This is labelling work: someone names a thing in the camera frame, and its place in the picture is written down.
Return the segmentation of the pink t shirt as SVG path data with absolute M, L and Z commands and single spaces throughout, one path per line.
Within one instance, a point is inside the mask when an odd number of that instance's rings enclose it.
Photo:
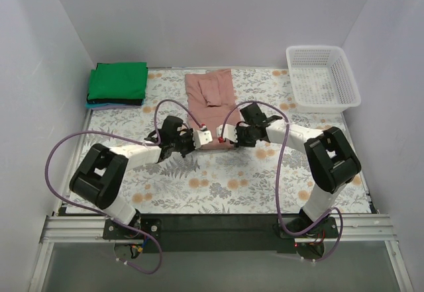
M 229 142 L 220 143 L 217 127 L 224 122 L 236 125 L 241 121 L 236 106 L 233 77 L 230 69 L 185 75 L 185 92 L 189 111 L 199 123 L 211 131 L 213 141 L 202 147 L 203 150 L 228 150 Z

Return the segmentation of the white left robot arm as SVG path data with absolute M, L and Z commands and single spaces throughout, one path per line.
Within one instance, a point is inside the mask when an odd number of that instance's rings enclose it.
M 184 157 L 201 147 L 203 137 L 202 131 L 168 116 L 157 131 L 145 138 L 145 143 L 112 148 L 94 144 L 72 176 L 70 191 L 111 217 L 125 238 L 136 238 L 143 229 L 140 213 L 119 195 L 125 174 L 146 164 L 163 162 L 174 152 Z

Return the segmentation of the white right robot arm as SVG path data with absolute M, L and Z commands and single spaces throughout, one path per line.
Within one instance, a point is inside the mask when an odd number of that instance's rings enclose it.
M 324 229 L 324 220 L 332 211 L 337 197 L 347 184 L 361 172 L 362 166 L 345 134 L 338 127 L 325 130 L 312 129 L 291 124 L 284 113 L 267 117 L 259 101 L 245 101 L 238 104 L 243 125 L 235 126 L 236 147 L 254 147 L 258 141 L 281 146 L 276 170 L 275 200 L 278 223 L 290 236 L 315 237 Z M 284 150 L 291 148 L 305 154 L 314 180 L 310 197 L 300 208 L 298 216 L 285 223 L 280 204 L 280 175 Z

